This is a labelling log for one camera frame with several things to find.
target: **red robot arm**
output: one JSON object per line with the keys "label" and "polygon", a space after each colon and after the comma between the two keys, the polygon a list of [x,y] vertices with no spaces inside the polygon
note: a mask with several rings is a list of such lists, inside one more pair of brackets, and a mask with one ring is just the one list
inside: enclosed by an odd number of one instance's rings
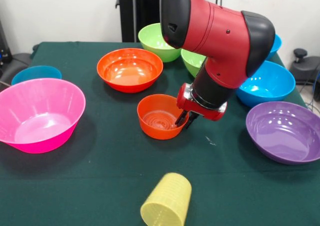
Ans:
{"label": "red robot arm", "polygon": [[264,16],[237,12],[205,0],[160,0],[163,38],[175,48],[207,56],[194,82],[183,85],[177,105],[190,122],[202,115],[219,120],[228,98],[267,58],[275,39]]}

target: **light green bowl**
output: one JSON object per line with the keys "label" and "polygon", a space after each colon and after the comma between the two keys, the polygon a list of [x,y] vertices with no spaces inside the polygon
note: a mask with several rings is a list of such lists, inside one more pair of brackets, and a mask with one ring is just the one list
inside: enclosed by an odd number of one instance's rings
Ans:
{"label": "light green bowl", "polygon": [[193,75],[193,77],[196,77],[206,57],[184,49],[181,50],[181,56],[185,67],[188,69],[191,75]]}
{"label": "light green bowl", "polygon": [[138,38],[145,50],[157,54],[163,62],[172,62],[180,56],[181,49],[175,49],[164,41],[160,23],[143,27]]}

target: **dark green table cover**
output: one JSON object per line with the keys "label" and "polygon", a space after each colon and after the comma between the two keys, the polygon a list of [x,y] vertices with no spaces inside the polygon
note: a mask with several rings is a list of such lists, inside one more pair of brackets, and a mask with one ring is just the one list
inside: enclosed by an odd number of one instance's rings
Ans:
{"label": "dark green table cover", "polygon": [[[249,108],[236,96],[218,122],[199,118],[169,141],[144,135],[138,102],[154,93],[176,96],[192,77],[179,58],[164,65],[151,88],[117,92],[96,65],[125,47],[141,46],[40,44],[32,64],[59,68],[85,93],[86,110],[70,140],[53,152],[0,145],[1,226],[142,226],[140,206],[167,172],[193,186],[186,225],[320,225],[320,162],[287,166],[262,155],[246,132]],[[303,104],[297,90],[286,100]]]}

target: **orange bowl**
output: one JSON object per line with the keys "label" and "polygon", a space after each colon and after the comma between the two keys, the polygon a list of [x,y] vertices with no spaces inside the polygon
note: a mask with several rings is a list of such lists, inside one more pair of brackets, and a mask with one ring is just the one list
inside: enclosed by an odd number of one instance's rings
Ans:
{"label": "orange bowl", "polygon": [[174,138],[181,132],[189,118],[187,116],[183,125],[177,127],[175,122],[182,111],[177,107],[175,97],[164,94],[147,96],[137,107],[141,129],[148,136],[159,140]]}
{"label": "orange bowl", "polygon": [[97,64],[99,76],[112,88],[126,93],[150,87],[164,64],[156,54],[138,48],[125,48],[104,55]]}

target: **yellow cup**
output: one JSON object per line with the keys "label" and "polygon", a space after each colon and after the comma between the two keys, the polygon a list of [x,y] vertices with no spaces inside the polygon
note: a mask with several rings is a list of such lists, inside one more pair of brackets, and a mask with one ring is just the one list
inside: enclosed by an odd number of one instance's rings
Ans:
{"label": "yellow cup", "polygon": [[183,226],[190,196],[190,182],[178,173],[167,173],[141,206],[141,217],[148,226]]}

